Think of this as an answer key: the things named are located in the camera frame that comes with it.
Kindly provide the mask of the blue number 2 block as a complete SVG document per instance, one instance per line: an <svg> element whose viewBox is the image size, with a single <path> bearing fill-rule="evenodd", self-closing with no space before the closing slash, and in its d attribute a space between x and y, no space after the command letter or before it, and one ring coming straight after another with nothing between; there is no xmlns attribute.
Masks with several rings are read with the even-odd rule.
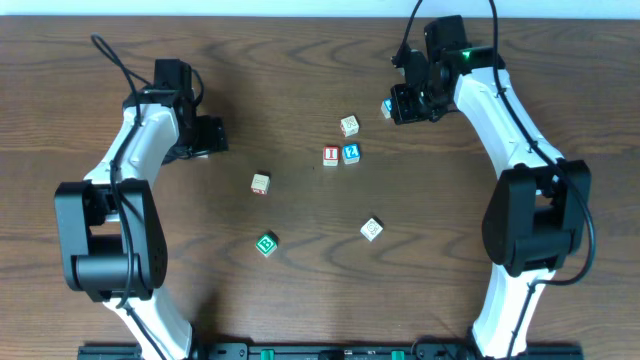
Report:
<svg viewBox="0 0 640 360"><path fill-rule="evenodd" d="M345 165L358 163L361 158L359 145L356 143L344 145L342 148L342 158Z"/></svg>

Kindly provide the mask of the red letter I block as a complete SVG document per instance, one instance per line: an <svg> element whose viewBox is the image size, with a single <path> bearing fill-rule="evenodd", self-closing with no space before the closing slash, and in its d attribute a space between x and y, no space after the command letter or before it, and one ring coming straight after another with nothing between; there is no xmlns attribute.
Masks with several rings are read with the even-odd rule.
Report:
<svg viewBox="0 0 640 360"><path fill-rule="evenodd" d="M325 146L322 157L324 166L337 166L339 164L340 148L337 146Z"/></svg>

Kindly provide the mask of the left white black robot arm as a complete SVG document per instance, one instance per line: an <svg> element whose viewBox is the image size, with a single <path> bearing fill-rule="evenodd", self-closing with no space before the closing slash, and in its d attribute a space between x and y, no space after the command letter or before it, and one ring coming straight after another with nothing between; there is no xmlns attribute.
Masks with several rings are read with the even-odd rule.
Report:
<svg viewBox="0 0 640 360"><path fill-rule="evenodd" d="M104 158L54 195L67 285L126 324L137 359L210 356L164 285L168 248L152 194L162 166L228 148L221 118L197 112L202 98L192 83L199 78L179 59L156 60L153 82L124 101Z"/></svg>

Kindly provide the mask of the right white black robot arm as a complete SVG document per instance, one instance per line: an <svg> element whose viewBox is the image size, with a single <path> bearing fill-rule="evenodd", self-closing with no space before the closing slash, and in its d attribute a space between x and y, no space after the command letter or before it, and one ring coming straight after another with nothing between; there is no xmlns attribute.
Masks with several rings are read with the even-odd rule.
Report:
<svg viewBox="0 0 640 360"><path fill-rule="evenodd" d="M424 28L425 51L402 43L392 63L404 75L385 104L397 125L437 122L453 111L471 123L497 183L481 232L492 262L480 315L458 359L580 359L578 346L530 345L526 333L543 289L569 286L555 274L594 235L589 167L568 161L536 128L510 82L497 47L475 47L461 16Z"/></svg>

